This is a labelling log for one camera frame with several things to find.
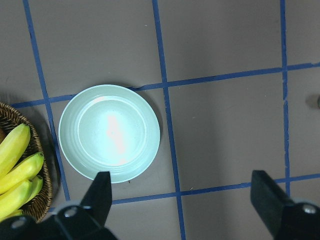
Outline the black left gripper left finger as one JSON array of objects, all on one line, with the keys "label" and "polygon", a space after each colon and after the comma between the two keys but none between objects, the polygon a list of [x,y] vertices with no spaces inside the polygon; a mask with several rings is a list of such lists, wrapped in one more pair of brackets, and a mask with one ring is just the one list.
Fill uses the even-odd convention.
[{"label": "black left gripper left finger", "polygon": [[80,206],[89,212],[100,225],[106,223],[112,205],[112,183],[109,171],[97,173]]}]

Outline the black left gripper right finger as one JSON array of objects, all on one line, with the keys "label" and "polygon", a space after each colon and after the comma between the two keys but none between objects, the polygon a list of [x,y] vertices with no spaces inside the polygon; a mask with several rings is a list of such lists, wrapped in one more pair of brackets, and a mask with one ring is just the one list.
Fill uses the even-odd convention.
[{"label": "black left gripper right finger", "polygon": [[250,201],[274,238],[280,232],[284,209],[295,205],[295,202],[264,170],[252,171]]}]

